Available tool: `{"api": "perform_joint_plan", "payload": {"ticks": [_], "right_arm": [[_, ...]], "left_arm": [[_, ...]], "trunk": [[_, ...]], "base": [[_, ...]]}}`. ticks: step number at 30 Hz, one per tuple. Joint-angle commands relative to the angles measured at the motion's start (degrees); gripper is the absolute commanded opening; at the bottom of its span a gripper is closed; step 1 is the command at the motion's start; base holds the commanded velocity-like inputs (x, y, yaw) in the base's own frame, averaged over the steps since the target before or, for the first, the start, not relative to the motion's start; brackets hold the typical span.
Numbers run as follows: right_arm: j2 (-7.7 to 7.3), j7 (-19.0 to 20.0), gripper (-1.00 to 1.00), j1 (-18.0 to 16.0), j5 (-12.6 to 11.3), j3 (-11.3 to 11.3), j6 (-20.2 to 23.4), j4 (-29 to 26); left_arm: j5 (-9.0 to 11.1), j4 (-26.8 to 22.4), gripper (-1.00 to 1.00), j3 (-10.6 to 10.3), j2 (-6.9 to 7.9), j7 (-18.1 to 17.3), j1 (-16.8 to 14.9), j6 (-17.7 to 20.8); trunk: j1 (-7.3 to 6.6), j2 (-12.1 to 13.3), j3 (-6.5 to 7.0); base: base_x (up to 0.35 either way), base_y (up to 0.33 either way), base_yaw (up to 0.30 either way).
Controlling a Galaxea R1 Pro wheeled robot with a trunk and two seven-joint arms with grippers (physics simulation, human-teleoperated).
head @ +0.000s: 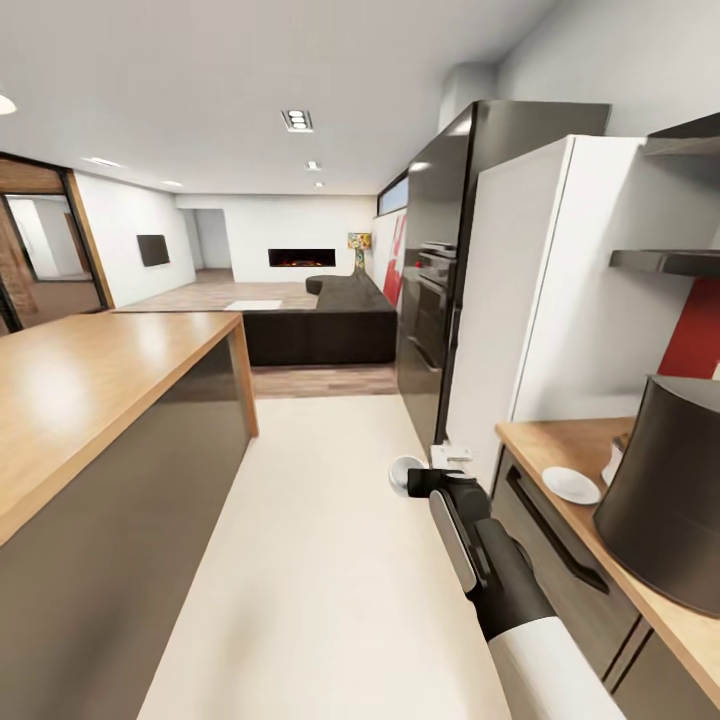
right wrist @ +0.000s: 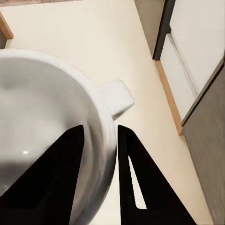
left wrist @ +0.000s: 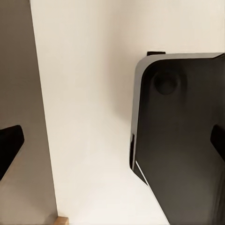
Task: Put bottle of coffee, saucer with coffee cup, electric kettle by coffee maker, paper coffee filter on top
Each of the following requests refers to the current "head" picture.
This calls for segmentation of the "saucer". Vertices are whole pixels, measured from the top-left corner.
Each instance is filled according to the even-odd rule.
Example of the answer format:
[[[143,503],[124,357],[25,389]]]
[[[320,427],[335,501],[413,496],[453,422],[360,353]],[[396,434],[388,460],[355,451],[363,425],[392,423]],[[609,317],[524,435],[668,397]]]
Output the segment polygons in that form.
[[[583,505],[600,503],[601,492],[589,478],[564,467],[551,467],[543,471],[545,485],[558,496]]]

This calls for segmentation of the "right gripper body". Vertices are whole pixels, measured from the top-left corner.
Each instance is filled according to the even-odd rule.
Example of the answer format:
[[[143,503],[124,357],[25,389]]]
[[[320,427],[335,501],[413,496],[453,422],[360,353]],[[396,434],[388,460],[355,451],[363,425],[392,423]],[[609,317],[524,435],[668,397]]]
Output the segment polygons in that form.
[[[443,472],[441,469],[410,468],[408,470],[408,499],[424,497],[429,499],[433,479]]]

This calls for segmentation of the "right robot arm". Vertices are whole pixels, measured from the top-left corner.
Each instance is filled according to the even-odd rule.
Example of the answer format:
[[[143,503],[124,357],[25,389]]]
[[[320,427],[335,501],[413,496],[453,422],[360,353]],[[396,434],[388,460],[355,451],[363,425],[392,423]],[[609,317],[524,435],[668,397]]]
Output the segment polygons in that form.
[[[408,470],[408,499],[429,499],[512,720],[626,720],[534,578],[528,552],[492,516],[488,492],[469,472],[446,472],[475,457],[470,447],[432,445],[429,468]]]

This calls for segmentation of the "coffee cup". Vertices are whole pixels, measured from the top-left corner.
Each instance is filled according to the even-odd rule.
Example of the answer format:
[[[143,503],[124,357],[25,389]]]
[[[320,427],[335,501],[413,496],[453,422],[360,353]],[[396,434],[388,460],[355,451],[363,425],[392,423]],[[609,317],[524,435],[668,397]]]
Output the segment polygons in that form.
[[[410,468],[429,468],[429,462],[423,463],[414,455],[396,457],[389,465],[388,477],[392,490],[399,496],[408,499],[408,470]]]

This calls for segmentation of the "bottle of coffee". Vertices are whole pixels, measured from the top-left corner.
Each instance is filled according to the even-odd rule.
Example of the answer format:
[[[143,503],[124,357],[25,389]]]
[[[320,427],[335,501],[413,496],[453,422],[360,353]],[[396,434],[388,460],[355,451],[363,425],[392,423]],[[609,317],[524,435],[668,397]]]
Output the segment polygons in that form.
[[[614,438],[614,444],[615,446],[612,448],[612,455],[611,455],[611,461],[609,461],[609,465],[599,473],[599,479],[603,481],[603,484],[606,484],[606,486],[610,486],[610,480],[612,480],[614,475],[614,472],[616,473],[616,466],[618,466],[618,462],[620,462],[620,454],[624,452],[624,448],[628,446],[628,433],[625,433],[621,437]]]

